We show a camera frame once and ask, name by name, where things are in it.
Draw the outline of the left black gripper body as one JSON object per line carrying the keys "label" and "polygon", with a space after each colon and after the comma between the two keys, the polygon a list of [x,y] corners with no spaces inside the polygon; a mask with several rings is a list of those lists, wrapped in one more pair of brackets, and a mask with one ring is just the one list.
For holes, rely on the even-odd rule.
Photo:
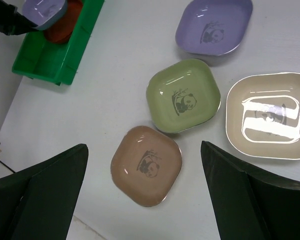
{"label": "left black gripper body", "polygon": [[0,0],[0,32],[9,36],[14,33],[17,7]]}

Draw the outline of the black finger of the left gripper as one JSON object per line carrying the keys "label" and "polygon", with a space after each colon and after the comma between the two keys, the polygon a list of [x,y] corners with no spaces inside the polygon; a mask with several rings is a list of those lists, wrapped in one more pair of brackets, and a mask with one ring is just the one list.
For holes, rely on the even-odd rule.
{"label": "black finger of the left gripper", "polygon": [[12,35],[23,35],[31,32],[37,32],[37,25],[28,20],[19,12],[15,12],[12,22]]}

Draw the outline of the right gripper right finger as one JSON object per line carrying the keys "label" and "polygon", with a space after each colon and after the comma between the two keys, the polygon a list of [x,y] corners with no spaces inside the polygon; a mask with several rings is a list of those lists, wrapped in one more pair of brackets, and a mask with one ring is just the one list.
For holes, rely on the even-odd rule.
{"label": "right gripper right finger", "polygon": [[300,240],[300,181],[203,141],[202,167],[222,240]]}

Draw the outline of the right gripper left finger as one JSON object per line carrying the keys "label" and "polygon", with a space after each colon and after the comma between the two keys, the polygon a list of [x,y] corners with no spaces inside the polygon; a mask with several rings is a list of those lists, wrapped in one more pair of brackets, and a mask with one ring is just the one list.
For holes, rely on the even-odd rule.
{"label": "right gripper left finger", "polygon": [[66,239],[88,157],[81,143],[0,178],[0,240]]}

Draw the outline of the purple square plate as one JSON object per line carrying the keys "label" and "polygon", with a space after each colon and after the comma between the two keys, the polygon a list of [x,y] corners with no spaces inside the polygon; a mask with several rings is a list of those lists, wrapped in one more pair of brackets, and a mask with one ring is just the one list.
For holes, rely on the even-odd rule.
{"label": "purple square plate", "polygon": [[193,0],[182,14],[175,42],[190,54],[226,55],[242,42],[252,13],[251,0]]}
{"label": "purple square plate", "polygon": [[36,30],[43,31],[55,24],[67,11],[67,0],[26,0],[22,15],[31,21]]}

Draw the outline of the red round plate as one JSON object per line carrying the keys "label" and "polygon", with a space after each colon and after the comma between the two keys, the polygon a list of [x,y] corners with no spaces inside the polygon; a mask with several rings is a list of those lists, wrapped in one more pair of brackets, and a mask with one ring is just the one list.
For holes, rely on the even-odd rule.
{"label": "red round plate", "polygon": [[43,31],[48,42],[64,44],[69,41],[83,8],[81,0],[68,0],[65,14],[50,28]]}

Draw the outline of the cream square panda plate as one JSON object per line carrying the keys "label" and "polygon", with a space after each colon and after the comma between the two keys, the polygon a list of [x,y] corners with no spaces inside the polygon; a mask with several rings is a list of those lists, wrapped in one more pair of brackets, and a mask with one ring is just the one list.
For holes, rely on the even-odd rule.
{"label": "cream square panda plate", "polygon": [[300,160],[300,73],[245,77],[226,98],[225,132],[240,153]]}

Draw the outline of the pink square panda plate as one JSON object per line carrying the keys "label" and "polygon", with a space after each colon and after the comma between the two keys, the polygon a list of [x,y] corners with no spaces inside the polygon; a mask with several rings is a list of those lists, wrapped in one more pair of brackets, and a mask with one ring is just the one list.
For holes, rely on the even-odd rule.
{"label": "pink square panda plate", "polygon": [[110,173],[131,200],[154,207],[165,200],[181,168],[182,152],[174,140],[148,126],[136,126],[118,146]]}

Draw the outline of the green square panda plate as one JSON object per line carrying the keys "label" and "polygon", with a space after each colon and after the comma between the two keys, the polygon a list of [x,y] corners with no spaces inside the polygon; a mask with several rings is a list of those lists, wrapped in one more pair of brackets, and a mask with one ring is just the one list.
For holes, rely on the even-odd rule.
{"label": "green square panda plate", "polygon": [[201,59],[181,60],[156,73],[146,88],[155,127],[176,134],[209,121],[221,105],[221,93]]}

